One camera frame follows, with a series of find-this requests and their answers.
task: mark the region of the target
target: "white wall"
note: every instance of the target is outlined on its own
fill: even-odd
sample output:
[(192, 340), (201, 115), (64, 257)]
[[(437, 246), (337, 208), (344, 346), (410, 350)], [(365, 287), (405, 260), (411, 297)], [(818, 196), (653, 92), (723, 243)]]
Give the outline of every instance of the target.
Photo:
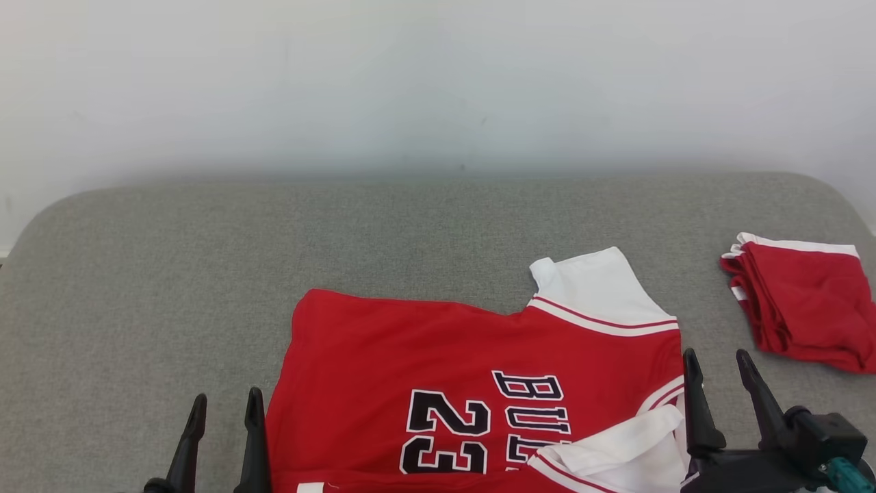
[(0, 0), (0, 250), (79, 190), (320, 166), (787, 169), (876, 228), (874, 18), (865, 0)]

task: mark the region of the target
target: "folded red shorts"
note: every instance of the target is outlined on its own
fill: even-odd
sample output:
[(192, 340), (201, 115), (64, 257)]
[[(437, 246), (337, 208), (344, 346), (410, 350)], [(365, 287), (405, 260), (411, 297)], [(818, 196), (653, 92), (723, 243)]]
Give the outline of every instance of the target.
[(737, 240), (721, 267), (761, 351), (876, 373), (876, 304), (854, 245)]

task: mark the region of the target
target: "jersey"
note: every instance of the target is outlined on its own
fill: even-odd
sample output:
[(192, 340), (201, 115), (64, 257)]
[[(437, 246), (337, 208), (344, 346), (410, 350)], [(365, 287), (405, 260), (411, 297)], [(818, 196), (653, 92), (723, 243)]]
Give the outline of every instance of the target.
[(617, 248), (530, 270), (512, 315), (309, 291), (266, 418), (278, 491), (301, 471), (504, 472), (681, 394), (677, 320)]
[(295, 493), (678, 493), (686, 468), (673, 430), (682, 414), (661, 406), (574, 444), (539, 449), (519, 470), (485, 475), (303, 473)]

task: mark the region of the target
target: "gray fabric cushion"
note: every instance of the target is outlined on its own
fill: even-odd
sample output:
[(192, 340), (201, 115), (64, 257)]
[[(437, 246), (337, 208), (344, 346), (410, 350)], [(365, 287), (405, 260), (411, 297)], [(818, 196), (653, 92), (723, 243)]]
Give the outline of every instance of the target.
[[(270, 397), (308, 289), (508, 313), (535, 289), (532, 261), (610, 246), (681, 320), (731, 446), (754, 447), (734, 360), (752, 337), (717, 265), (740, 231), (853, 243), (876, 272), (873, 238), (849, 204), (798, 175), (218, 183), (63, 200), (0, 270), (0, 488), (142, 488), (166, 472), (205, 392), (199, 491), (230, 490), (247, 389)], [(876, 437), (873, 377), (752, 356), (783, 406), (840, 411)]]

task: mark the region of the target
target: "red stripe trim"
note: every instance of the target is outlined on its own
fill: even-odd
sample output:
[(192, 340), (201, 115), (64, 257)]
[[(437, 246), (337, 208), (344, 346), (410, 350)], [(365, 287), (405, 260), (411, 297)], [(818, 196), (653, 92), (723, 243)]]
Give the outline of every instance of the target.
[(533, 297), (533, 299), (537, 299), (537, 300), (543, 301), (547, 304), (551, 304), (551, 305), (559, 308), (560, 310), (567, 311), (567, 312), (571, 313), (572, 315), (575, 315), (576, 317), (581, 317), (585, 320), (589, 320), (590, 322), (596, 322), (596, 323), (602, 324), (602, 325), (610, 325), (612, 327), (617, 327), (618, 329), (643, 329), (645, 327), (655, 327), (657, 325), (669, 325), (669, 324), (677, 324), (678, 323), (677, 320), (664, 320), (662, 322), (653, 322), (651, 324), (621, 325), (621, 324), (615, 324), (613, 322), (607, 322), (605, 320), (600, 320), (599, 318), (588, 317), (582, 313), (578, 313), (577, 311), (566, 308), (565, 306), (562, 306), (561, 304), (554, 303), (554, 302), (550, 301), (549, 299), (546, 299), (543, 297), (535, 296), (535, 297)]
[(651, 404), (651, 407), (648, 408), (648, 410), (650, 411), (651, 409), (656, 408), (656, 407), (658, 406), (658, 404), (660, 404), (661, 401), (662, 401), (663, 399), (665, 399), (665, 398), (667, 398), (667, 397), (669, 397), (669, 396), (672, 396), (675, 392), (678, 392), (679, 390), (683, 390), (683, 389), (684, 389), (684, 383), (679, 384), (677, 387), (675, 387), (674, 389), (670, 390), (670, 391), (667, 392), (666, 394), (663, 394), (659, 399), (657, 399), (656, 401), (654, 401), (654, 404)]
[(543, 463), (547, 464), (547, 466), (548, 466), (549, 468), (551, 468), (551, 469), (553, 469), (554, 471), (556, 471), (556, 472), (558, 472), (558, 473), (560, 473), (560, 474), (562, 474), (562, 475), (568, 477), (568, 479), (574, 480), (574, 481), (579, 482), (579, 483), (581, 483), (581, 484), (586, 484), (587, 486), (590, 486), (591, 488), (595, 488), (595, 489), (598, 489), (598, 490), (600, 490), (600, 491), (604, 491), (605, 493), (618, 493), (618, 492), (615, 491), (614, 489), (607, 489), (607, 488), (605, 488), (604, 486), (599, 486), (598, 484), (594, 484), (594, 483), (592, 483), (592, 482), (589, 482), (589, 481), (587, 481), (587, 480), (584, 480), (584, 479), (582, 479), (582, 478), (580, 478), (580, 477), (578, 477), (578, 476), (576, 476), (576, 475), (571, 475), (571, 474), (567, 473), (566, 471), (564, 471), (564, 470), (562, 470), (562, 469), (556, 467), (553, 463), (551, 463), (551, 461), (549, 461), (547, 458), (545, 458), (544, 455), (541, 455), (541, 454), (539, 454), (539, 453), (537, 453), (537, 452), (536, 452), (535, 454), (538, 455), (539, 458), (541, 459), (541, 461), (542, 461)]

